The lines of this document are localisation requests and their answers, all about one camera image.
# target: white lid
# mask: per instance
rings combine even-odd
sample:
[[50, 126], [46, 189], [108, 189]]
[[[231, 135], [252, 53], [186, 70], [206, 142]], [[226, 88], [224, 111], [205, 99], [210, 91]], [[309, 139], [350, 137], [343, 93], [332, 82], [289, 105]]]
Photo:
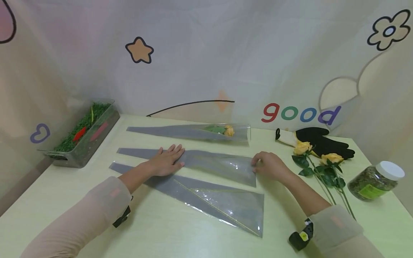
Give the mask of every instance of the white lid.
[[393, 181], [399, 181], [404, 178], [403, 169], [390, 161], [381, 161], [376, 165], [376, 169], [385, 178]]

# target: glove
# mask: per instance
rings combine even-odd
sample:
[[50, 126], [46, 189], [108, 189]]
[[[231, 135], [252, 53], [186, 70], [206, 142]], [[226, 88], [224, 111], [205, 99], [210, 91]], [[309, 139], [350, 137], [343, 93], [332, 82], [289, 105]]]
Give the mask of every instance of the glove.
[[325, 135], [329, 131], [324, 128], [308, 127], [297, 130], [295, 132], [288, 132], [277, 128], [275, 131], [275, 139], [295, 147], [299, 142], [310, 142], [313, 146], [313, 154], [321, 157], [330, 153], [336, 153], [344, 159], [354, 157], [354, 150], [349, 149], [347, 143], [334, 141]]

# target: red paper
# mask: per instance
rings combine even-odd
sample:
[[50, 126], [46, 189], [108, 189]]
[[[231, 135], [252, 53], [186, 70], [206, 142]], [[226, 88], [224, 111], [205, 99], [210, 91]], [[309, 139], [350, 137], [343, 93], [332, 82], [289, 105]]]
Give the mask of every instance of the red paper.
[[80, 139], [85, 133], [86, 133], [86, 126], [83, 127], [80, 131], [78, 131], [78, 132], [75, 134], [75, 137], [73, 138], [73, 141], [74, 141], [74, 142], [79, 141], [79, 139]]
[[108, 122], [104, 122], [99, 129], [96, 130], [96, 132], [92, 135], [90, 138], [90, 142], [96, 140], [96, 138], [103, 132], [103, 130], [108, 126]]

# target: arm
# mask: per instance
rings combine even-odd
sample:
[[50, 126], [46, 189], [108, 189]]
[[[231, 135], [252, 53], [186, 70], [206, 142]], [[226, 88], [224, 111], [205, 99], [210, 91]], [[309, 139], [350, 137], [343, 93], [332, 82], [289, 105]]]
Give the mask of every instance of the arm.
[[119, 178], [109, 177], [48, 225], [26, 247], [21, 258], [70, 258], [103, 233], [125, 211], [133, 193], [151, 176], [169, 175], [184, 164], [174, 162], [185, 149], [172, 145]]
[[255, 167], [254, 172], [282, 183], [297, 200], [307, 217], [331, 206], [299, 176], [294, 174], [277, 155], [262, 151], [254, 156], [252, 165], [256, 165], [259, 160], [262, 166]]
[[254, 172], [279, 181], [292, 193], [313, 222], [313, 242], [326, 258], [384, 258], [343, 207], [331, 206], [277, 155], [262, 151], [254, 156], [252, 165], [257, 165]]

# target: orange star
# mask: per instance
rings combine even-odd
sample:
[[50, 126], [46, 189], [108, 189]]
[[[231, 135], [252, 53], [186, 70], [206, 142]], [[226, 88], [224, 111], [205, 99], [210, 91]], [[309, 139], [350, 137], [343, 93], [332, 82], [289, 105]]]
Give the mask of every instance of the orange star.
[[[225, 93], [225, 91], [220, 90], [219, 95], [218, 95], [218, 99], [216, 99], [216, 100], [229, 100], [229, 98], [228, 98], [227, 94]], [[229, 102], [215, 102], [215, 103], [218, 105], [219, 110], [221, 112], [224, 112], [225, 109], [227, 108], [227, 106], [229, 105]]]
[[135, 63], [142, 61], [150, 64], [152, 62], [151, 54], [154, 52], [154, 49], [151, 46], [148, 46], [143, 38], [136, 37], [133, 43], [126, 44], [125, 47]]

